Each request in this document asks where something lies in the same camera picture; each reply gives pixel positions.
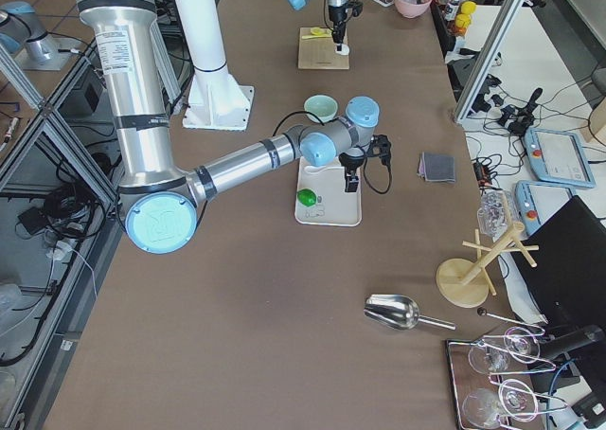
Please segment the wooden mug tree stand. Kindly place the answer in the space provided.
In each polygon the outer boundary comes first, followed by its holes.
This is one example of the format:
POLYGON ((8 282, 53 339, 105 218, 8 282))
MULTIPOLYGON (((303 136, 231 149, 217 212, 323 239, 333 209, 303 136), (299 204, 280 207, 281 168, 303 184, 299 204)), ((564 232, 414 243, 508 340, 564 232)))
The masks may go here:
POLYGON ((511 218, 508 198, 504 193, 501 193, 501 201, 505 211, 507 229, 492 246, 484 246, 479 240, 463 242, 465 246, 476 251, 476 261, 455 258, 443 261, 437 268, 437 288, 443 297, 455 306, 478 307, 486 301, 488 295, 496 295, 496 289, 487 272, 487 267, 502 253, 521 253, 532 268, 537 266, 537 261, 533 259, 530 252, 537 251, 539 246, 522 244, 520 236, 525 227, 522 222, 514 221, 511 218))

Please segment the lower wine glass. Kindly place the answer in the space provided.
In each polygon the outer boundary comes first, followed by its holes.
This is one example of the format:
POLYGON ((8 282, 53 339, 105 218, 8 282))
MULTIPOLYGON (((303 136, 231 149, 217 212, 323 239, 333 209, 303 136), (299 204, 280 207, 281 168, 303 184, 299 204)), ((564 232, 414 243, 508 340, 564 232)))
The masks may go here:
POLYGON ((516 379, 505 380, 496 391, 477 388, 462 404, 464 418, 479 429, 515 429, 511 421, 533 421, 538 411, 530 387, 516 379))

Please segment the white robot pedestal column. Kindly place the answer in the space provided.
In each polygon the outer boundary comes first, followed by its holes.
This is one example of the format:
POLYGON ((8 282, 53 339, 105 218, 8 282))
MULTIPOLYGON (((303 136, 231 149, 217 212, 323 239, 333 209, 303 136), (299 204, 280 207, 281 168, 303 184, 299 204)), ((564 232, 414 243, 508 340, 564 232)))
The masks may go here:
POLYGON ((175 0, 194 77, 183 125, 191 129, 244 131, 254 88, 230 74, 215 0, 175 0))

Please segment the upper teach pendant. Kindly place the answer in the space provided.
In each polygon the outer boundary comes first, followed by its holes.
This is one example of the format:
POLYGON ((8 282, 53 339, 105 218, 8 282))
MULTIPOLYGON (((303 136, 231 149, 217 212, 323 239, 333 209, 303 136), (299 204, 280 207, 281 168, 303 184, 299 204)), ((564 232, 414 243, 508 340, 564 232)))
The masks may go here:
POLYGON ((576 134, 528 128, 524 142, 528 163, 539 180, 579 188, 596 186, 576 134))

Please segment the clear plastic container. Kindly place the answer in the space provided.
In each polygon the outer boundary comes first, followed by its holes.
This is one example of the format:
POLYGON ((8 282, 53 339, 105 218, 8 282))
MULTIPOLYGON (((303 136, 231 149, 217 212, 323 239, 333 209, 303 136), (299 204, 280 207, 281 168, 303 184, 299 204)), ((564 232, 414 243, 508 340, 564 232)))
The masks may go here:
POLYGON ((507 190, 489 190, 480 197, 477 210, 480 232, 496 240, 519 216, 512 195, 507 190))

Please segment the metal scoop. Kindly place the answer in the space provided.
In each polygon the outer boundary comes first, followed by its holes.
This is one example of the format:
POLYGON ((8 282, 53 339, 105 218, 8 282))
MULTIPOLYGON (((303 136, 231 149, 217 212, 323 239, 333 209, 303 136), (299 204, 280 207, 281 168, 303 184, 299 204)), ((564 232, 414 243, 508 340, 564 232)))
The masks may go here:
POLYGON ((454 323, 436 319, 420 313, 418 303, 409 296, 374 294, 365 301, 364 313, 387 327, 409 330, 418 323, 428 324, 454 331, 454 323))

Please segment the white steamed bun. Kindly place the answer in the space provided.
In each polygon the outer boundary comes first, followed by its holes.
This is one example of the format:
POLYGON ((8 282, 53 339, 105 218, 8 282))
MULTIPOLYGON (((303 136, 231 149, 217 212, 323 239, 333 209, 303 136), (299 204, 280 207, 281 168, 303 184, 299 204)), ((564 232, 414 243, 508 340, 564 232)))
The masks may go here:
POLYGON ((335 47, 335 52, 339 55, 347 56, 349 54, 349 47, 346 44, 339 44, 335 47))

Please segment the wooden cutting board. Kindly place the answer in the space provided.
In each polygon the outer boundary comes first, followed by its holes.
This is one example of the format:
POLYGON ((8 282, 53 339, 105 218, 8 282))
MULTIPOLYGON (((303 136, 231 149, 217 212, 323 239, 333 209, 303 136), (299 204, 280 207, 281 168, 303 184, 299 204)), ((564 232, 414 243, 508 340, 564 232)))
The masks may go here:
MULTIPOLYGON (((339 55, 331 38, 301 40, 302 35, 310 34, 312 27, 301 27, 298 39, 297 67, 301 70, 349 70, 349 54, 339 55)), ((348 46, 348 38, 343 44, 348 46)))

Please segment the green lime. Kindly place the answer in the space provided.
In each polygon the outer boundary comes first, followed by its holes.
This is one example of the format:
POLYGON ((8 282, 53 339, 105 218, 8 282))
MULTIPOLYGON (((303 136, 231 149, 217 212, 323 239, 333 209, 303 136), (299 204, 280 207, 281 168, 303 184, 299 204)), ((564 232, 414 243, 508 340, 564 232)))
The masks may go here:
POLYGON ((302 188, 296 193, 297 202, 304 207, 311 207, 317 203, 317 195, 309 188, 302 188))

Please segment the pink bowl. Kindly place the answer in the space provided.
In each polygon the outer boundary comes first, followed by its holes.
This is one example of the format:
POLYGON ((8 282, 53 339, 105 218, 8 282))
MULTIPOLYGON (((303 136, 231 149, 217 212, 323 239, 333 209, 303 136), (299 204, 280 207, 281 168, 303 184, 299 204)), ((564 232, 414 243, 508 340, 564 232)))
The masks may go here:
POLYGON ((421 16, 430 7, 433 0, 394 0, 397 11, 404 18, 417 18, 421 16))

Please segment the yellow plastic knife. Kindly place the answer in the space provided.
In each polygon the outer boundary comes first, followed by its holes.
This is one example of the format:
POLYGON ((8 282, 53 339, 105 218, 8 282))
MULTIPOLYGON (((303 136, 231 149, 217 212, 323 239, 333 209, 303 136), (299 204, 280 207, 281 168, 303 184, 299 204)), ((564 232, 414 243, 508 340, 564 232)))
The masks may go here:
POLYGON ((300 39, 301 40, 312 40, 312 39, 322 39, 322 38, 331 38, 331 36, 327 35, 327 34, 321 34, 321 35, 307 34, 307 35, 302 35, 300 39))

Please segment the cream rabbit tray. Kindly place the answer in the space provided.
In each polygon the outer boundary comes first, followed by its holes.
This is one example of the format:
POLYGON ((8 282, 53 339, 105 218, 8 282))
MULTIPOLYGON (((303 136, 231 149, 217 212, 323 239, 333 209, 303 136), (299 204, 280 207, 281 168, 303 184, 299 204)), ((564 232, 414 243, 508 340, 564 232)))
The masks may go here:
POLYGON ((312 166, 301 157, 298 165, 296 191, 309 188, 317 195, 317 203, 304 207, 295 197, 294 217, 301 224, 356 226, 362 220, 361 190, 355 193, 345 193, 344 168, 337 158, 328 166, 341 166, 340 170, 328 170, 317 174, 308 174, 303 169, 312 166))

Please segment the aluminium frame post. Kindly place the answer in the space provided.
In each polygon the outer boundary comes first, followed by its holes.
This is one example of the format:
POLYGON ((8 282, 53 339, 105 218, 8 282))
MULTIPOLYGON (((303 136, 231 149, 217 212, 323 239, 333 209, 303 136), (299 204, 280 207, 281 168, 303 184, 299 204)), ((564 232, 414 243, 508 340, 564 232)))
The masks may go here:
POLYGON ((525 0, 504 0, 490 33, 454 108, 454 122, 460 124, 468 115, 479 90, 489 73, 491 63, 525 0))

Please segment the teach pendant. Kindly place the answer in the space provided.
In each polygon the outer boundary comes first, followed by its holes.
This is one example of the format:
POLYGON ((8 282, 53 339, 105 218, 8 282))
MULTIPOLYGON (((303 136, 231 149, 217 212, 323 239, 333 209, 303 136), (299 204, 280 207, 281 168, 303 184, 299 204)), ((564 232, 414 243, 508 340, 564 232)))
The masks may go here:
POLYGON ((515 200, 528 236, 536 232, 577 192, 571 186, 521 180, 515 185, 515 200))
POLYGON ((579 188, 596 186, 576 134, 528 128, 524 142, 528 163, 539 180, 579 188))

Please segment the grey folded cloth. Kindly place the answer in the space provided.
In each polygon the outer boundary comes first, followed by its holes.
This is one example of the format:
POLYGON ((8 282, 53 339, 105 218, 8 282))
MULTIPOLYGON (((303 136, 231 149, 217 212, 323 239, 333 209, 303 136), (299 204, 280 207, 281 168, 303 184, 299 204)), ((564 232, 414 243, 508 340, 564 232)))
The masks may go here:
POLYGON ((422 152, 419 157, 418 176, 426 182, 454 183, 455 159, 446 154, 422 152))

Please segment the white ceramic spoon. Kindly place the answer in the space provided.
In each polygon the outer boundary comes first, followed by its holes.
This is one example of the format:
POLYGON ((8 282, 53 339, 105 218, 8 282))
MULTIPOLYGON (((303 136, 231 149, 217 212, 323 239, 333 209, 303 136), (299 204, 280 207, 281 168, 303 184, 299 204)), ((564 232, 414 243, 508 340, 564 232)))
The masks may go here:
POLYGON ((317 174, 323 171, 328 171, 328 170, 340 170, 342 167, 341 166, 328 166, 328 167, 315 167, 315 166, 306 166, 303 171, 305 171, 308 174, 317 174))

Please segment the lower teach pendant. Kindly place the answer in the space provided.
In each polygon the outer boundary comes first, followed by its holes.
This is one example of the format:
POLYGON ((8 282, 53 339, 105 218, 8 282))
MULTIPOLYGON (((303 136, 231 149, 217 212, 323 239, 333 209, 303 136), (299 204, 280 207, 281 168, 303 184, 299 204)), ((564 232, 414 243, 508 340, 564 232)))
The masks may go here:
POLYGON ((528 236, 536 232, 577 192, 571 186, 521 180, 515 185, 515 200, 528 236))

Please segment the upper wine glass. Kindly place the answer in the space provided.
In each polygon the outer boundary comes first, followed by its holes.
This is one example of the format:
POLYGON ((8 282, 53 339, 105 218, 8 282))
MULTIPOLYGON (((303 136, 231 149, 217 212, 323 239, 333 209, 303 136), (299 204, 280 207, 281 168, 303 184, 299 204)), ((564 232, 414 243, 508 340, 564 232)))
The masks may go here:
POLYGON ((521 364, 533 364, 539 355, 535 335, 522 327, 511 327, 503 334, 487 334, 475 340, 468 361, 478 373, 496 374, 519 371, 521 364))

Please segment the black wine glass rack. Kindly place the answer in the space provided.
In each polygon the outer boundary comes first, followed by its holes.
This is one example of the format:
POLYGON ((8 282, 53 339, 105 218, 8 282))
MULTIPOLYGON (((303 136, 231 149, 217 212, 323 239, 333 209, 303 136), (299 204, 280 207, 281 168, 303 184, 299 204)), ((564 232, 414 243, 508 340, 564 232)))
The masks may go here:
POLYGON ((468 361, 468 353, 472 341, 448 340, 446 358, 449 368, 451 388, 454 396, 454 413, 460 429, 479 429, 470 424, 463 416, 462 404, 465 398, 477 388, 487 388, 496 391, 498 386, 508 379, 520 380, 530 387, 539 406, 538 415, 533 421, 511 421, 515 429, 522 429, 526 424, 561 413, 567 407, 567 402, 555 395, 556 382, 561 373, 574 364, 567 356, 575 349, 584 349, 603 341, 605 335, 597 326, 588 326, 573 331, 564 336, 544 340, 544 334, 537 329, 522 327, 529 330, 539 341, 540 355, 536 362, 530 365, 520 365, 515 372, 482 374, 476 372, 468 361))

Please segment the light green bowl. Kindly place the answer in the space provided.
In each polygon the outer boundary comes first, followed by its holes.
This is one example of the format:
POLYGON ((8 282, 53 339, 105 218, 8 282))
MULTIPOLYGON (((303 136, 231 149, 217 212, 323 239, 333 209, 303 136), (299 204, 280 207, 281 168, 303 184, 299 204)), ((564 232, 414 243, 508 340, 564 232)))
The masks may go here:
POLYGON ((338 111, 338 103, 330 96, 318 94, 307 98, 304 102, 306 116, 312 121, 319 123, 328 122, 335 118, 338 111))

